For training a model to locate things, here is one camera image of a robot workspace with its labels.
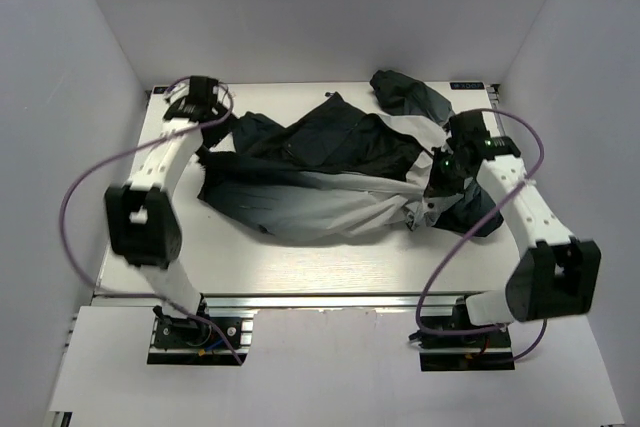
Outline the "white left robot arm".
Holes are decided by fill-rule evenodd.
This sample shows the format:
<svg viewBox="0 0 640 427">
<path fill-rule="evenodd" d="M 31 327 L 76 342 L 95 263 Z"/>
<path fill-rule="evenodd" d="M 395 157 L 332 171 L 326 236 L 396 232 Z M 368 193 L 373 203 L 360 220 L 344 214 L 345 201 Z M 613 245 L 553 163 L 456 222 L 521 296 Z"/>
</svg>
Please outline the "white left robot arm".
<svg viewBox="0 0 640 427">
<path fill-rule="evenodd" d="M 168 108 L 141 166 L 104 194 L 112 252 L 146 280 L 161 301 L 160 313 L 179 319 L 177 334 L 191 346 L 209 339 L 212 324 L 198 313 L 203 297 L 180 261 L 183 236 L 172 198 L 189 161 L 205 146 L 204 131 L 230 119 L 228 96 L 227 85 L 204 76 L 185 80 L 179 94 L 166 90 Z"/>
</svg>

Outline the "dark navy and grey jacket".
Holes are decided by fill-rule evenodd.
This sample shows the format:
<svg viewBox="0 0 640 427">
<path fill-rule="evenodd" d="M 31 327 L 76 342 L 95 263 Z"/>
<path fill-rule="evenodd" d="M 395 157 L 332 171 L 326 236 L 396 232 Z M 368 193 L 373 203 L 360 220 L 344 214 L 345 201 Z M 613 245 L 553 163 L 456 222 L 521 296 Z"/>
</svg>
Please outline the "dark navy and grey jacket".
<svg viewBox="0 0 640 427">
<path fill-rule="evenodd" d="M 432 149 L 454 109 L 424 82 L 392 70 L 370 81 L 367 113 L 331 92 L 289 126 L 254 112 L 235 116 L 233 147 L 198 152 L 201 202 L 281 241 L 366 236 L 388 226 L 469 231 L 494 206 L 473 180 L 463 193 L 426 198 Z M 476 235 L 499 229 L 495 215 Z"/>
</svg>

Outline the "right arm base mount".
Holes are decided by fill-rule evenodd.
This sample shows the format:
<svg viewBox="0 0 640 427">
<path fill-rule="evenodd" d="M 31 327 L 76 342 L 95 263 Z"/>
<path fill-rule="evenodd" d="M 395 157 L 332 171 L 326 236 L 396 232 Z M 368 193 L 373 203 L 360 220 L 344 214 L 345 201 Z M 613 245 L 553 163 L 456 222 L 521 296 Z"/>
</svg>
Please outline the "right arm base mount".
<svg viewBox="0 0 640 427">
<path fill-rule="evenodd" d="M 478 329 L 470 323 L 462 295 L 429 294 L 420 307 L 421 323 L 438 335 L 416 328 L 408 336 L 422 372 L 481 372 L 515 369 L 511 337 L 506 328 L 489 333 L 443 336 L 450 330 Z"/>
</svg>

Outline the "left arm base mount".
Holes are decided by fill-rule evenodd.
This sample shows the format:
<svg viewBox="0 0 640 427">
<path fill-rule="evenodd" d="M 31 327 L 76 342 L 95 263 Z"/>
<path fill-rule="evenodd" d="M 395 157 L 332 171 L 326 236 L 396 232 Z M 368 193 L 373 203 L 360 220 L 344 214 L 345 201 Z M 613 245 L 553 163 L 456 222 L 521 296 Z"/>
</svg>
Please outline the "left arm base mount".
<svg viewBox="0 0 640 427">
<path fill-rule="evenodd" d="M 164 366 L 239 366 L 250 347 L 249 318 L 223 314 L 211 316 L 206 303 L 201 302 L 197 314 L 213 322 L 209 324 L 191 318 L 170 317 L 161 305 L 153 308 L 155 316 L 147 354 L 148 365 Z"/>
</svg>

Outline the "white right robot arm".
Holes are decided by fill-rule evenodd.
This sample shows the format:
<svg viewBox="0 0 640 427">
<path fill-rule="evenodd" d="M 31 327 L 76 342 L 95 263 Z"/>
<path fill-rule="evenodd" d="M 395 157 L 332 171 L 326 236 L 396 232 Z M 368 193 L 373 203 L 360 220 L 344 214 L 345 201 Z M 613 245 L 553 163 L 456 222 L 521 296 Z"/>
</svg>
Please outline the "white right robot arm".
<svg viewBox="0 0 640 427">
<path fill-rule="evenodd" d="M 448 197 L 473 179 L 494 203 L 444 257 L 436 274 L 495 215 L 503 217 L 520 255 L 503 288 L 460 298 L 441 326 L 418 325 L 428 335 L 454 337 L 466 346 L 514 322 L 587 314 L 602 258 L 597 244 L 578 239 L 543 199 L 533 180 L 541 165 L 527 168 L 511 138 L 492 136 L 484 112 L 465 111 L 446 123 L 449 136 L 434 151 L 425 191 L 428 197 Z"/>
</svg>

